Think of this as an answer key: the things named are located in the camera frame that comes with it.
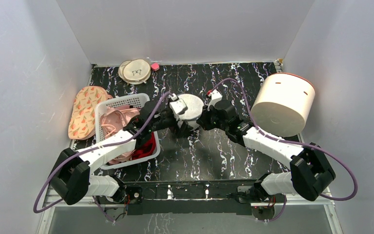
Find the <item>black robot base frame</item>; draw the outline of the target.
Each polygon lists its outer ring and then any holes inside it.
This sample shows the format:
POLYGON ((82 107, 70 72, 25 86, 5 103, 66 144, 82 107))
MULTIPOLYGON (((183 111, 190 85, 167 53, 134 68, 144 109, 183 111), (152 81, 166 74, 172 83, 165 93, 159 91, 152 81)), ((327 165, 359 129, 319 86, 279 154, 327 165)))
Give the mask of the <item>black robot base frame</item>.
POLYGON ((308 201, 300 195, 272 195, 264 201, 246 198, 252 180, 127 181, 126 186, 126 199, 113 202, 105 197, 85 196, 75 206, 100 204, 109 209, 107 213, 113 218, 120 214, 119 208, 129 203, 128 215, 226 213, 269 221, 280 214, 283 205, 332 204, 323 197, 308 201))

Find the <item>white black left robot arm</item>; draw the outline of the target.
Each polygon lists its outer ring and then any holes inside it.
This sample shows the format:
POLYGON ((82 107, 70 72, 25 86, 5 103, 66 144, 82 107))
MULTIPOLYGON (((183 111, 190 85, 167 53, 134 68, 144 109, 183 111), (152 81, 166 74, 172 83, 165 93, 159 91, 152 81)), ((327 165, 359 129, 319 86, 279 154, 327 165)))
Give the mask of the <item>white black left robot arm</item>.
POLYGON ((158 130, 178 130, 182 116, 193 108, 184 100, 169 101, 160 111, 158 106, 145 104, 123 129, 96 145, 79 152, 61 152, 49 176, 49 185, 68 205, 85 196, 104 196, 114 203, 127 197, 125 183, 112 176, 96 176, 94 171, 127 152, 138 150, 158 130))

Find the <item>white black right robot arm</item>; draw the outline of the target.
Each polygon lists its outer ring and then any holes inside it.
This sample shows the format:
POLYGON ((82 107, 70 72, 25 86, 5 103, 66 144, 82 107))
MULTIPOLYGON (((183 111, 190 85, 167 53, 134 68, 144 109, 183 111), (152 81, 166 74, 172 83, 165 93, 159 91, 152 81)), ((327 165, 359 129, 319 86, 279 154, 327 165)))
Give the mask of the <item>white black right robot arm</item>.
POLYGON ((220 129, 234 143, 265 154, 284 165, 284 173, 265 173, 240 196, 267 202, 276 194, 298 194, 316 200, 335 179, 336 174, 324 153, 315 148, 283 143, 262 134, 249 119, 239 117, 227 100, 205 105, 197 123, 204 130, 220 129))

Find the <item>white cylindrical mesh laundry bag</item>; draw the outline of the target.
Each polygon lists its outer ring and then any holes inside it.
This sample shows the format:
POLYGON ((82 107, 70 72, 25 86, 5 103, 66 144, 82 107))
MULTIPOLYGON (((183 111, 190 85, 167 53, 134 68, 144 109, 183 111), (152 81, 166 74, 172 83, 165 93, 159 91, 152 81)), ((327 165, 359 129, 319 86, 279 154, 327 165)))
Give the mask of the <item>white cylindrical mesh laundry bag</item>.
POLYGON ((197 119, 200 118, 204 102, 203 100, 192 94, 180 94, 178 98, 183 100, 187 106, 187 110, 180 116, 177 117, 178 120, 178 127, 181 128, 183 123, 187 122, 187 129, 189 131, 196 130, 200 127, 197 123, 197 119))

